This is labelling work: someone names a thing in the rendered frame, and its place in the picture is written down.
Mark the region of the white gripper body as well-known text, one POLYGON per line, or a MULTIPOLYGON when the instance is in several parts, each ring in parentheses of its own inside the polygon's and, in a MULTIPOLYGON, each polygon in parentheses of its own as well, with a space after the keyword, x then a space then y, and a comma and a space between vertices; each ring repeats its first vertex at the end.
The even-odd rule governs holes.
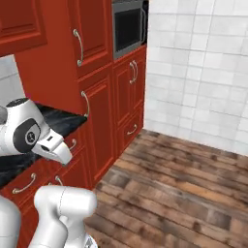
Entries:
POLYGON ((33 147, 32 151, 44 158, 67 165, 72 160, 72 153, 63 140, 40 140, 33 147))

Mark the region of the red base cabinet door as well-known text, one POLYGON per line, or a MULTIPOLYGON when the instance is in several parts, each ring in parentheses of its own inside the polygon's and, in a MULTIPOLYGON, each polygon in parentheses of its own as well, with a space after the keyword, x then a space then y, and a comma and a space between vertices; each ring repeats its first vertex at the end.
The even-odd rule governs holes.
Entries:
POLYGON ((88 189, 90 186, 87 169, 87 158, 83 148, 67 167, 60 169, 55 175, 58 175, 64 186, 78 187, 88 189))

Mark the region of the narrow red counter drawer front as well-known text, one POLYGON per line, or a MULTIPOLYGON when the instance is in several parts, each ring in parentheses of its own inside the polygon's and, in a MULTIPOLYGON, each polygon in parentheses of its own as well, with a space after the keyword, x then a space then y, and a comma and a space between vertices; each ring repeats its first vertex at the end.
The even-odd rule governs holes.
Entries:
POLYGON ((72 139, 77 140, 77 146, 71 150, 71 153, 76 156, 85 147, 85 131, 83 126, 78 127, 75 131, 65 137, 65 143, 68 147, 72 146, 72 139))

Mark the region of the wide red counter drawer front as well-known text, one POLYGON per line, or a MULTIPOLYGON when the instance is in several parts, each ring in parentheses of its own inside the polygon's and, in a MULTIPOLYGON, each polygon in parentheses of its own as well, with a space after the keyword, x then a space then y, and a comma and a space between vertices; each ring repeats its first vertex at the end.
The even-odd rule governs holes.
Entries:
POLYGON ((39 159, 14 177, 9 183, 4 185, 0 189, 0 194, 14 202, 17 206, 22 206, 34 196, 40 186, 43 186, 45 183, 49 182, 61 168, 62 165, 60 163, 47 159, 39 159), (30 175, 33 172, 37 174, 35 182, 22 193, 13 194, 12 191, 14 188, 20 189, 32 180, 30 175))

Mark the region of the long red tall cabinet door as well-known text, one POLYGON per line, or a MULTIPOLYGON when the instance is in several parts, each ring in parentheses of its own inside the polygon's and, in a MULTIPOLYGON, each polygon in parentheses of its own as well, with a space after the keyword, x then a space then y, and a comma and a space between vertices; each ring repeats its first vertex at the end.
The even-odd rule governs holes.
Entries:
MULTIPOLYGON (((82 78, 79 90, 80 93, 86 93, 90 105, 90 114, 84 127, 91 185, 95 186, 115 158, 111 65, 82 78)), ((81 102, 86 113, 86 101, 82 96, 81 102)))

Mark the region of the red cabinet door under microwave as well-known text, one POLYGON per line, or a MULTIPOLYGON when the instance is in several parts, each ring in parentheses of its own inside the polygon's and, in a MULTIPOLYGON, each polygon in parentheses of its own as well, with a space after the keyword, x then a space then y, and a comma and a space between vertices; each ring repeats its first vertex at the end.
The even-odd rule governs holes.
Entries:
POLYGON ((116 123, 120 127, 132 113, 132 84, 130 62, 133 59, 120 59, 113 68, 116 123))
POLYGON ((134 109, 143 102, 144 83, 145 83, 145 65, 146 65, 146 48, 142 47, 135 55, 134 60, 138 64, 138 78, 133 84, 134 88, 134 109))

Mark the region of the red tall cabinet body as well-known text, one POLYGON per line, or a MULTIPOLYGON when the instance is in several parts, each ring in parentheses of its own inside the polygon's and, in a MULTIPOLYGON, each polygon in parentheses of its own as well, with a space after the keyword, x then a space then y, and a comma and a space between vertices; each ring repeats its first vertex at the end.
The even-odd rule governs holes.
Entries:
POLYGON ((67 0, 41 0, 47 43, 15 55, 25 95, 55 109, 82 114, 67 0))

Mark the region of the short red tall cabinet door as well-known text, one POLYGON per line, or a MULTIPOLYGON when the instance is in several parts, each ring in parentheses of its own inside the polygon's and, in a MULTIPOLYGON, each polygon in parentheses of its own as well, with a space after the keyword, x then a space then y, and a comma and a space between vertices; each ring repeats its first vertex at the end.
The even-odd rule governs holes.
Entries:
POLYGON ((80 47, 73 34, 77 76, 81 78, 111 61, 111 0, 68 0, 68 11, 72 34, 76 29, 83 45, 83 62, 78 67, 80 47))

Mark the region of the red drawer front under doors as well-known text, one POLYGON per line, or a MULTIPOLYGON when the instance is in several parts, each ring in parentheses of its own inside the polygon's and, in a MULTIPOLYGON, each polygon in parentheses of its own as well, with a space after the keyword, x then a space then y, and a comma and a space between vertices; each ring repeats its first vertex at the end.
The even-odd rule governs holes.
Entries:
POLYGON ((126 149, 126 147, 132 142, 132 140, 140 132, 142 128, 142 116, 143 116, 143 107, 140 107, 118 129, 117 131, 118 155, 122 154, 122 152, 126 149), (138 127, 133 134, 128 136, 127 132, 132 131, 134 129, 134 124, 137 124, 138 127))

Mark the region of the grey built-in microwave oven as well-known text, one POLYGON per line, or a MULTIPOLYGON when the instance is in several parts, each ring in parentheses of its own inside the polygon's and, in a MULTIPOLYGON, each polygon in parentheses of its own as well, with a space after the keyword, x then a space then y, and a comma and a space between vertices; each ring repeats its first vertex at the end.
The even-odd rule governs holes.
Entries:
POLYGON ((145 39, 145 0, 112 1, 113 58, 118 58, 140 47, 145 39))

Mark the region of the red wall cabinet door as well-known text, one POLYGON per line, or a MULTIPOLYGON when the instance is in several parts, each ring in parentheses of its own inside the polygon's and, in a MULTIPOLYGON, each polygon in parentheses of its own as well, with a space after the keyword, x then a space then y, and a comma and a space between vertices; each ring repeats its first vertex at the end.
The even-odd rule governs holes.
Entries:
POLYGON ((0 0, 0 57, 47 42, 41 0, 0 0))

